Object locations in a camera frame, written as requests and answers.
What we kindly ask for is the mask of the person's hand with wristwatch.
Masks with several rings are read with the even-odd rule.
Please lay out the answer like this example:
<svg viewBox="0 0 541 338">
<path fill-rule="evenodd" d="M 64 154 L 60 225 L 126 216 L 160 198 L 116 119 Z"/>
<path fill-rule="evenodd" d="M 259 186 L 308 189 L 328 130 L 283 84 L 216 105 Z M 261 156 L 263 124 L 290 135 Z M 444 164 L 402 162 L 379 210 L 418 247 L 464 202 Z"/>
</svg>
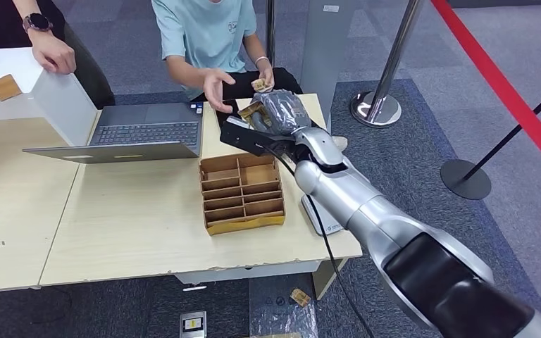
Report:
<svg viewBox="0 0 541 338">
<path fill-rule="evenodd" d="M 50 73 L 68 75 L 76 70 L 75 52 L 51 31 L 28 30 L 32 55 Z"/>
</svg>

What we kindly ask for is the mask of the person's left hand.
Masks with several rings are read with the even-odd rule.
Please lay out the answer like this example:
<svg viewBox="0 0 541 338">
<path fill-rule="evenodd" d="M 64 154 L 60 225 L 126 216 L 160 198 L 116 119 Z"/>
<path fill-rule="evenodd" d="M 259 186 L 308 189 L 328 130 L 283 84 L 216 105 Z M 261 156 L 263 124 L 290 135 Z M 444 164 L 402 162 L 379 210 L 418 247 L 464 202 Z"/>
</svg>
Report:
<svg viewBox="0 0 541 338">
<path fill-rule="evenodd" d="M 271 66 L 264 68 L 259 72 L 259 78 L 251 82 L 255 92 L 263 93 L 273 90 L 275 85 L 273 68 Z"/>
</svg>

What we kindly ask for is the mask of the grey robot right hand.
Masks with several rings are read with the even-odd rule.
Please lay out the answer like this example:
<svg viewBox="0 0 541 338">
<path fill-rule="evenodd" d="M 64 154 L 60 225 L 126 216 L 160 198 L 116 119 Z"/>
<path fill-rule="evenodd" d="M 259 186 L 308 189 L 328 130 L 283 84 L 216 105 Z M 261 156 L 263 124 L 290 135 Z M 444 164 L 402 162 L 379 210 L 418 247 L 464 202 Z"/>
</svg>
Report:
<svg viewBox="0 0 541 338">
<path fill-rule="evenodd" d="M 259 132 L 289 136 L 300 128 L 312 126 L 303 103 L 293 92 L 279 89 L 255 93 L 252 103 L 262 105 L 250 115 L 251 126 Z"/>
</svg>

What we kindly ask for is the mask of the person's right hand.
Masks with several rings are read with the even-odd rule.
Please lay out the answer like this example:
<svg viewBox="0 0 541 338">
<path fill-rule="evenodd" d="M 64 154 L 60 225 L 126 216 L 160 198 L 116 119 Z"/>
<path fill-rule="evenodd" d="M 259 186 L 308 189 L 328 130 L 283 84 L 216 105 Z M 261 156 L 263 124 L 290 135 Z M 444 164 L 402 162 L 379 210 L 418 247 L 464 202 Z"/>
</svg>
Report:
<svg viewBox="0 0 541 338">
<path fill-rule="evenodd" d="M 222 113 L 232 113 L 232 107 L 223 102 L 223 85 L 235 83 L 235 79 L 221 69 L 205 69 L 203 92 L 212 108 Z"/>
</svg>

